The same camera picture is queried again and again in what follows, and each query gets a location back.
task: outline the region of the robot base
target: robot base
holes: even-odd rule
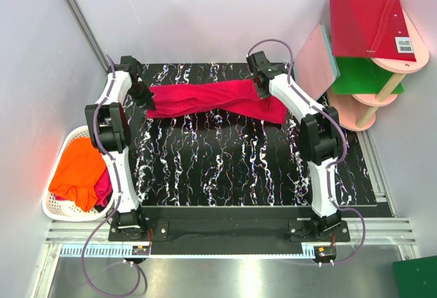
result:
[[[169,222],[165,220],[143,220],[142,228],[147,228],[152,230],[153,242],[164,242],[167,241],[167,235],[169,231]],[[116,227],[114,222],[111,224],[111,229],[109,230],[109,241],[149,241],[149,235],[145,230],[141,228],[125,228],[120,230]]]
[[[350,234],[348,223],[341,221],[341,223],[318,235],[311,227],[311,221],[289,221],[288,222],[288,236],[291,242],[317,242],[330,244],[333,241],[333,234],[335,234],[336,242],[350,242]]]

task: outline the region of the orange cloth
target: orange cloth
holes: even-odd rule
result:
[[[48,190],[90,211],[98,200],[94,185],[105,169],[102,156],[88,137],[74,139],[62,154]]]

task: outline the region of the ruler strip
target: ruler strip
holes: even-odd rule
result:
[[[63,245],[61,257],[81,257],[83,245]],[[94,258],[217,258],[217,259],[313,259],[315,252],[313,246],[302,246],[301,254],[281,255],[150,255],[148,245],[124,245],[124,244],[90,244],[85,251],[85,257]]]
[[[63,245],[61,257],[81,257],[83,245]],[[85,250],[85,257],[94,258],[145,258],[150,254],[148,245],[91,244]]]

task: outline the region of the metal floor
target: metal floor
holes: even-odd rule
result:
[[[353,249],[338,247],[337,260]],[[282,297],[399,297],[392,263],[401,260],[396,246],[364,246],[351,262],[336,267],[314,267],[304,260],[208,260],[149,259],[141,264],[147,287],[141,280],[131,297],[282,298]],[[102,270],[114,258],[88,258],[88,274],[94,284],[112,294],[129,291],[137,280],[126,265]],[[293,263],[305,263],[300,266]],[[79,258],[60,258],[51,286],[51,298],[101,297],[87,284]]]

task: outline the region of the black marbled mat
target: black marbled mat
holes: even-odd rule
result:
[[[181,85],[251,74],[246,64],[150,64],[143,78],[152,85]],[[282,126],[218,109],[150,120],[129,98],[125,112],[132,131],[132,177],[142,205],[308,204],[311,179],[296,149],[299,125],[291,115]],[[375,205],[356,133],[345,133],[349,150],[337,168],[338,200]]]

